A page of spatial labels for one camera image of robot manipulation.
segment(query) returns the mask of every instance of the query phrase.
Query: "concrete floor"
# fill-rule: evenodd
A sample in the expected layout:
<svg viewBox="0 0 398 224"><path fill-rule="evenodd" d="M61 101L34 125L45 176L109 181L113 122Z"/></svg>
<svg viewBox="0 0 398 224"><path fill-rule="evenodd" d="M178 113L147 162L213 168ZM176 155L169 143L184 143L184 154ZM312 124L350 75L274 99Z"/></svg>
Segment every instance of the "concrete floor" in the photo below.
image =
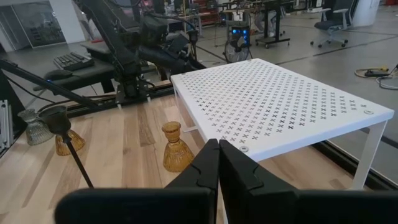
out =
<svg viewBox="0 0 398 224"><path fill-rule="evenodd" d="M253 45L251 53L254 58L261 58L294 72L308 76L333 87L347 91L380 105L397 110L396 96L398 92L383 90L378 87L373 79L359 78L354 75L358 68L378 67L387 65L392 68L397 65L398 54L398 7L380 7L376 22L371 27L362 27L341 32L344 39L348 39L347 47L342 49L341 44L325 44L323 48L312 47L310 41L321 35L320 31L313 27L320 20L318 14L302 14L299 16L288 16L282 20L282 30L286 31L286 37L290 37L290 46L286 42L270 46L265 49L262 44ZM224 62L224 43L226 40L225 29L220 27L209 27L203 30L204 38L200 39L198 46L212 52L209 54L198 49L198 58L207 67L219 66ZM7 54L6 57L20 67L43 76L46 72L56 69L52 62L54 57L67 54L70 51L84 53L84 49L78 44L58 45L35 50L23 50ZM7 74L17 80L21 85L32 89L32 84ZM98 94L102 94L100 84L93 85ZM34 100L33 97L15 87L17 94L23 104L30 108L39 109L47 102ZM94 95L91 87L87 86L75 93L80 95ZM64 100L62 96L53 96L49 91L41 94L41 97L51 100ZM389 121L385 136L398 141L398 115ZM362 131L345 134L331 141L355 157L360 157L367 134ZM398 149L385 143L381 143L376 154L373 169L385 175L387 178L398 183Z"/></svg>

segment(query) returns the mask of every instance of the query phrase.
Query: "robotic arm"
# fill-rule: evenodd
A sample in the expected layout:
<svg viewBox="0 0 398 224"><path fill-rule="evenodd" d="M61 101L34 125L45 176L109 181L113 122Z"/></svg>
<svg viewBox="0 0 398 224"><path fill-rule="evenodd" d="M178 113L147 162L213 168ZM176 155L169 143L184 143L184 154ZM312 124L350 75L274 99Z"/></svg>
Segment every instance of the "robotic arm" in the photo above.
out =
<svg viewBox="0 0 398 224"><path fill-rule="evenodd" d="M146 12L142 8L138 23L125 15L114 0L74 2L88 19L93 20L109 47L116 71L115 80L122 84L128 97L139 94L140 59L168 68L172 75L206 68L196 60L196 55L192 55L186 48L186 45L191 43L195 49L195 29L188 31L189 40L180 34L174 40L167 41L167 19L178 18Z"/></svg>

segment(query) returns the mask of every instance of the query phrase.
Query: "keyboard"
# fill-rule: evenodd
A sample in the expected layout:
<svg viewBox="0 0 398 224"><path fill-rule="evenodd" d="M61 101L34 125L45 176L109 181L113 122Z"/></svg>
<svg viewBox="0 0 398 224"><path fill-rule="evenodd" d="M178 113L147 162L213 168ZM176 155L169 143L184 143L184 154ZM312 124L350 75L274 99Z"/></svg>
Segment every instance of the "keyboard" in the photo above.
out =
<svg viewBox="0 0 398 224"><path fill-rule="evenodd" d="M94 65L94 60L90 57L80 55L75 52L54 58L54 63L59 69L75 71Z"/></svg>

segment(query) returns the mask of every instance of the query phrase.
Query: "office chair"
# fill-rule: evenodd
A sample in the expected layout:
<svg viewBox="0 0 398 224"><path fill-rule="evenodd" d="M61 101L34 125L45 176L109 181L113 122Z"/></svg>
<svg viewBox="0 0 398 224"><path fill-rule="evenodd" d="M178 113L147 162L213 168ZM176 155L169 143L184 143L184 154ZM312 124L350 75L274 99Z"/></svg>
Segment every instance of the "office chair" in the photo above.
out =
<svg viewBox="0 0 398 224"><path fill-rule="evenodd" d="M348 40L336 37L335 34L338 31L346 30L352 23L351 9L353 7L354 0L336 0L332 8L323 8L320 12L322 13L321 22L317 22L315 28L327 32L328 37L318 41L318 47L321 48L322 44L332 41L342 43L342 47L345 47ZM333 10L333 16L326 18L326 12Z"/></svg>

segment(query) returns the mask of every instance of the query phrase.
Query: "glass wall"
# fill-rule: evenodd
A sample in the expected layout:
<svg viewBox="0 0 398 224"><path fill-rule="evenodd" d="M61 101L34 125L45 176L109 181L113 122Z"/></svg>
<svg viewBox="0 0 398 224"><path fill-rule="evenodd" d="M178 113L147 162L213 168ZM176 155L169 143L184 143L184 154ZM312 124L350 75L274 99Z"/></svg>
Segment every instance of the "glass wall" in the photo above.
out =
<svg viewBox="0 0 398 224"><path fill-rule="evenodd" d="M33 47L65 42L50 2L12 5Z"/></svg>

